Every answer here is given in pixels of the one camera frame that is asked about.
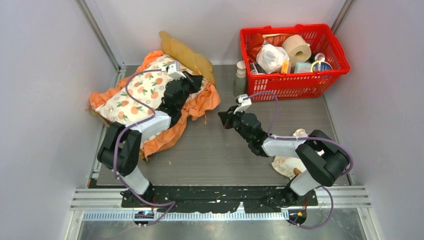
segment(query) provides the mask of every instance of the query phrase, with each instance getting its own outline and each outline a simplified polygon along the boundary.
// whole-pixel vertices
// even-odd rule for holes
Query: bottle
[[[234,96],[246,93],[246,64],[245,61],[237,62],[237,73],[234,78]]]

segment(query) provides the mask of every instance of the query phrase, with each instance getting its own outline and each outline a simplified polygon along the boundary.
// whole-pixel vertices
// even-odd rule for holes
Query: plastic basket
[[[251,74],[247,48],[253,34],[298,34],[310,44],[312,53],[323,53],[325,61],[333,70],[307,73],[272,73]],[[341,75],[347,74],[351,67],[345,58],[342,46],[326,24],[298,24],[293,27],[271,26],[243,28],[240,30],[241,54],[246,63],[247,94],[261,91],[273,92],[279,100],[317,98],[321,96]],[[252,101],[273,100],[271,94],[262,94],[252,98]]]

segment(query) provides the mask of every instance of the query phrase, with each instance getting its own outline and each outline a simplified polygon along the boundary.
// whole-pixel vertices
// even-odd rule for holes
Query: floral pillowcase
[[[146,70],[162,69],[173,61],[174,59],[165,54],[153,61]],[[193,73],[193,71],[182,64],[180,64],[180,67],[181,71],[187,71],[190,74]],[[143,73],[132,79],[128,85],[128,92],[134,98],[156,109],[161,104],[161,99],[165,92],[165,85],[172,80],[173,79],[169,77],[166,72],[155,71]],[[191,94],[187,101],[195,98],[205,89],[205,81],[206,80],[203,79],[200,91]],[[119,122],[124,125],[139,121],[152,114],[150,109],[132,100],[130,96],[127,95],[125,88],[116,93],[106,104],[96,108],[95,111],[111,122]],[[151,141],[159,134],[160,132],[156,133],[146,141]]]

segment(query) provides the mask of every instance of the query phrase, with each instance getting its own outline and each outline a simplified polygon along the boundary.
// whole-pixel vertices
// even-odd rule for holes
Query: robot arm
[[[228,111],[219,112],[225,129],[234,128],[248,143],[249,149],[257,156],[288,156],[299,158],[306,171],[293,178],[285,187],[287,200],[293,203],[300,196],[321,185],[330,187],[349,165],[346,153],[328,142],[300,139],[283,139],[262,130],[261,122],[253,113],[246,113],[252,104],[247,95],[240,95]],[[320,130],[314,130],[309,137],[330,139]]]
[[[180,72],[179,70],[179,63],[176,61],[166,68],[168,76],[174,80],[166,84],[161,104],[156,109],[155,116],[127,130],[120,139],[123,146],[118,148],[117,172],[122,180],[144,199],[149,198],[144,194],[152,184],[137,167],[141,143],[158,132],[172,128],[180,119],[181,109],[189,95],[198,92],[202,85],[202,75],[191,75],[186,71]],[[107,130],[98,151],[97,160],[110,170],[114,168],[114,152],[118,135],[127,126],[133,124],[131,122],[123,125],[114,122]]]

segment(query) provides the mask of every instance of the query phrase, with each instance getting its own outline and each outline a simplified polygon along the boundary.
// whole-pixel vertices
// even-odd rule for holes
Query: orange cloth
[[[164,55],[164,52],[161,50],[156,50],[150,52],[145,58],[141,66],[137,68],[136,73],[139,73],[145,70],[149,64],[155,61],[156,58]],[[112,98],[116,93],[122,90],[127,84],[127,81],[130,77],[126,77],[121,79],[117,87],[110,88],[105,93],[94,92],[91,94],[89,98],[89,102],[91,107],[95,110],[96,108],[104,105],[110,98]],[[196,120],[199,117],[205,115],[206,110],[212,110],[220,104],[221,99],[218,94],[217,89],[213,84],[207,82],[204,90],[199,93],[193,99],[187,101],[181,110],[181,117],[178,122],[168,130],[161,132],[157,137],[153,140],[145,143],[142,147],[142,151],[144,152],[144,157],[163,151],[171,148],[177,143],[178,139],[183,135],[184,130],[187,125],[187,118],[191,116],[191,119]]]

